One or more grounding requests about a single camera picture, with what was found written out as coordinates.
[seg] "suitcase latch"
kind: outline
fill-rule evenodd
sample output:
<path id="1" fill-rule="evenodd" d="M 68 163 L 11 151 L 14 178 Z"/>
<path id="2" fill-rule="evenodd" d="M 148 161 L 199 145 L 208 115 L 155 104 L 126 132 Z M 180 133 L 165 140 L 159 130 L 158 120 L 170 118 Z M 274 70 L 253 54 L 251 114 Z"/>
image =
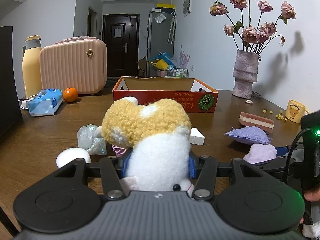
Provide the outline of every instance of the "suitcase latch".
<path id="1" fill-rule="evenodd" d="M 88 56 L 88 58 L 92 58 L 93 57 L 93 50 L 92 49 L 89 49 L 87 51 L 87 56 Z"/>

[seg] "wooden table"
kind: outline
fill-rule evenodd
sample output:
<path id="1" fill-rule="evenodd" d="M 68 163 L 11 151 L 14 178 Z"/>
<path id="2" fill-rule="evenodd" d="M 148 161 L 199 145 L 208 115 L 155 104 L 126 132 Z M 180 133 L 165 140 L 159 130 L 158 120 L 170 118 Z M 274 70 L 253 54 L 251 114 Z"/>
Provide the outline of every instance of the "wooden table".
<path id="1" fill-rule="evenodd" d="M 271 134 L 274 146 L 292 143 L 300 125 L 291 121 L 277 120 L 281 110 L 265 99 L 252 99 L 253 105 L 245 99 L 232 96 L 231 91 L 219 91 L 215 113 L 190 113 L 192 127 L 205 136 L 203 146 L 193 145 L 197 155 L 210 155 L 220 162 L 243 157 L 250 146 L 243 145 L 224 135 L 232 128 L 240 128 L 239 116 L 247 112 L 275 121 Z M 16 125 L 0 138 L 0 205 L 13 223 L 18 226 L 12 213 L 15 197 L 57 169 L 56 157 L 67 148 L 77 147 L 77 131 L 88 124 L 100 125 L 105 112 L 113 102 L 110 89 L 103 89 L 94 96 L 83 96 L 73 104 L 63 104 L 54 116 L 32 117 L 23 111 L 24 122 Z M 93 156 L 92 161 L 100 157 Z M 94 179 L 89 186 L 102 193 L 100 180 Z M 215 193 L 228 187 L 228 178 L 218 178 Z M 0 225 L 0 239 L 10 239 L 9 233 Z"/>

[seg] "white egg-shaped object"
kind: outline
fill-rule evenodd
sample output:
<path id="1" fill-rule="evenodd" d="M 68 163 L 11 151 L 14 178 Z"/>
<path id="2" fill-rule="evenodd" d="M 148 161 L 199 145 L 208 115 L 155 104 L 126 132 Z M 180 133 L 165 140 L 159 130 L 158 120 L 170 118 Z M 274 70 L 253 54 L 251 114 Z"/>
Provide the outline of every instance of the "white egg-shaped object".
<path id="1" fill-rule="evenodd" d="M 90 155 L 86 150 L 81 148 L 69 148 L 58 155 L 56 164 L 58 168 L 61 168 L 77 158 L 83 158 L 86 163 L 91 163 Z"/>

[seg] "orange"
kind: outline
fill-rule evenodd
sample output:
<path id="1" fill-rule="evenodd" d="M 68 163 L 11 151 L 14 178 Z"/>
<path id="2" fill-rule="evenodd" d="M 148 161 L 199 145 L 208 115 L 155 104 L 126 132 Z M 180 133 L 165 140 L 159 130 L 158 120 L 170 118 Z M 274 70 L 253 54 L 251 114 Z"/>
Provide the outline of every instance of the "orange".
<path id="1" fill-rule="evenodd" d="M 63 99 L 67 103 L 72 103 L 78 99 L 78 91 L 75 88 L 67 88 L 63 92 Z"/>

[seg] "refrigerator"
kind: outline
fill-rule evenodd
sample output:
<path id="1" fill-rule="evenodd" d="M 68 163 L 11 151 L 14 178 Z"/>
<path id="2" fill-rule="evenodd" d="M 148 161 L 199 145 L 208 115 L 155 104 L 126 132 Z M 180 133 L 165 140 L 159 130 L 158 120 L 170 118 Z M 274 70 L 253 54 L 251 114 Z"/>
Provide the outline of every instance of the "refrigerator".
<path id="1" fill-rule="evenodd" d="M 148 45 L 147 45 L 147 76 L 156 77 L 157 69 L 149 63 L 149 60 L 156 57 L 160 52 L 167 52 L 173 57 L 174 39 L 171 44 L 172 34 L 170 36 L 169 44 L 169 32 L 171 28 L 171 20 L 173 15 L 166 13 L 167 17 L 163 22 L 158 24 L 155 17 L 159 16 L 159 12 L 149 12 L 148 23 Z"/>

